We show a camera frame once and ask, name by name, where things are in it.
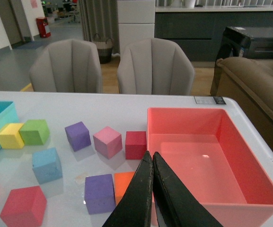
floor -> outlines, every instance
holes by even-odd
[[[48,38],[37,37],[36,42],[43,45],[37,49],[7,49],[0,50],[0,90],[2,91],[33,91],[28,72],[44,47],[55,41],[75,38],[83,39],[79,23],[68,23],[69,18],[56,20],[49,25],[51,36]],[[112,57],[110,63],[101,64],[103,74],[103,92],[109,94],[119,93],[117,83],[117,67],[119,55]],[[191,95],[209,96],[213,78],[213,68],[195,68],[195,80]]]
[[[48,44],[69,38],[83,39],[81,25],[68,21],[69,18],[61,18],[49,24],[51,36],[37,37],[35,41],[43,43],[37,49],[0,50],[0,91],[20,91],[25,88],[30,83],[28,76],[30,67]]]

door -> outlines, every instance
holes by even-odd
[[[0,18],[11,46],[23,42],[10,0],[0,0]]]

kitchen counter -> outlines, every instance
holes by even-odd
[[[194,8],[186,8],[186,7],[155,7],[156,13],[174,13],[174,12],[272,12],[273,5],[271,6],[255,6],[255,7],[238,7],[238,6],[203,6],[203,7],[194,7]]]

white cabinet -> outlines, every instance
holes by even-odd
[[[120,53],[125,46],[154,37],[155,0],[117,0]]]

brown sofa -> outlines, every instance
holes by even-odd
[[[273,60],[229,57],[216,64],[216,95],[236,100],[273,151]]]

